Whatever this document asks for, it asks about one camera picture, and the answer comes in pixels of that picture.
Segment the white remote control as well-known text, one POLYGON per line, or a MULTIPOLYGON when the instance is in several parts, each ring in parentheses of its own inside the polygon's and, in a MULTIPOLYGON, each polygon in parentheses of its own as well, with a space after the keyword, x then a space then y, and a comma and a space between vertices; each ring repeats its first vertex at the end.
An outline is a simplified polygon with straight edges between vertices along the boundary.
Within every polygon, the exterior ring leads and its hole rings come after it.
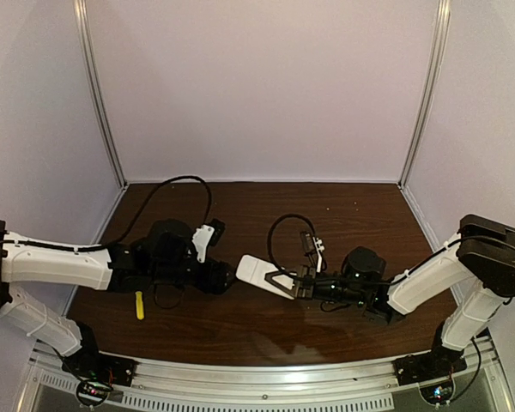
POLYGON ((268 261, 252 255, 244 255, 238 263, 235 276, 239 281, 264 290, 264 275, 272 271, 279 270, 268 261))

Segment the yellow handled screwdriver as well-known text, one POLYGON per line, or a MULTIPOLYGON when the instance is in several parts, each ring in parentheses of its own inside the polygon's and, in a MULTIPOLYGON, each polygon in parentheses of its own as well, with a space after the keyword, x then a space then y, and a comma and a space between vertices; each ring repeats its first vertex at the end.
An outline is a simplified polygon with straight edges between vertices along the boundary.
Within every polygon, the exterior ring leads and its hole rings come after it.
POLYGON ((145 304, 142 291, 135 292, 135 308, 136 308, 136 319, 142 321, 145 319, 145 304))

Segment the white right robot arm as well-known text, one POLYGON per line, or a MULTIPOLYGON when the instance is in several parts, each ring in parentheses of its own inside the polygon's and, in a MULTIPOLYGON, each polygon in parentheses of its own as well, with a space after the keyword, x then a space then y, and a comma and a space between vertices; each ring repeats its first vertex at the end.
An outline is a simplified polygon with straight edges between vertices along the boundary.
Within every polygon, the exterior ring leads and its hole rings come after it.
POLYGON ((302 234, 311 265, 288 270, 272 260, 244 257, 239 279, 290 300, 357 305, 385 324, 405 318, 426 301, 471 281, 465 301, 441 322, 431 349, 438 357, 459 356, 498 309, 515 297, 515 227, 466 215, 444 245, 409 270, 383 279, 386 261, 359 246, 339 271, 323 270, 323 246, 314 232, 302 234))

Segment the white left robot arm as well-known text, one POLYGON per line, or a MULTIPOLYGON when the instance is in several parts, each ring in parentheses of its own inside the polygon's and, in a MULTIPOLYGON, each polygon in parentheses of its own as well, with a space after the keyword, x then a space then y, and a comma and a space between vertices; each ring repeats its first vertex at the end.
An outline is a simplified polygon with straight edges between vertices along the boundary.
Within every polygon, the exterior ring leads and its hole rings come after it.
POLYGON ((89 327, 59 316, 15 283, 69 284, 111 293, 193 287, 223 294, 234 282, 234 270, 208 255, 223 231, 218 220, 192 229, 168 219, 155 222, 145 237, 129 245, 69 245, 27 238, 0 221, 0 317, 65 358, 94 357, 99 350, 89 327))

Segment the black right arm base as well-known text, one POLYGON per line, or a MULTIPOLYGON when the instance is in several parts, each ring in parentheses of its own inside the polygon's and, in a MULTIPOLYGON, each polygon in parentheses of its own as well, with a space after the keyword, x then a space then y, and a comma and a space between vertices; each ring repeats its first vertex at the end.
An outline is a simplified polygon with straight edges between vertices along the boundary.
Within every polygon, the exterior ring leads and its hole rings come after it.
POLYGON ((446 405, 452 400, 455 394, 453 375, 467 368, 463 350, 442 346, 442 326, 437 328, 429 351, 399 357, 392 362, 400 386, 440 379, 437 383, 419 388, 421 398, 435 407, 446 405))

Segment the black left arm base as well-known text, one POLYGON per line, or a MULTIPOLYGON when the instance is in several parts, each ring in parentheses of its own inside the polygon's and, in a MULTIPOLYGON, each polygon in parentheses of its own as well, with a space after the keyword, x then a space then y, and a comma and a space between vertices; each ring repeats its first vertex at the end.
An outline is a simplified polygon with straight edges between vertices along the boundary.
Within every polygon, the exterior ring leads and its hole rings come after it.
POLYGON ((83 406, 94 409, 105 402, 114 385, 130 387, 137 362, 99 351, 92 329, 76 324, 81 332, 81 348, 70 356, 60 356, 62 369, 78 380, 75 396, 83 406))

